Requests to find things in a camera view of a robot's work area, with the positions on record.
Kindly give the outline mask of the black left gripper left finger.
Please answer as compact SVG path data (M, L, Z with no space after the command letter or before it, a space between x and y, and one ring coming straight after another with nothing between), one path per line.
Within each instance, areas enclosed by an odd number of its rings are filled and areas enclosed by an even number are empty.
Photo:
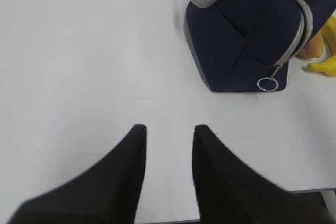
M104 158L68 183L24 202L9 223L134 223L146 166L136 124Z

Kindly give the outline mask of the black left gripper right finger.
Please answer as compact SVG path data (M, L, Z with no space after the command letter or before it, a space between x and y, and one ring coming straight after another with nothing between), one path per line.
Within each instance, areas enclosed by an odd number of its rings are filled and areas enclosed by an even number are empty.
M201 223L332 223L317 206L268 181L207 125L195 127L192 172Z

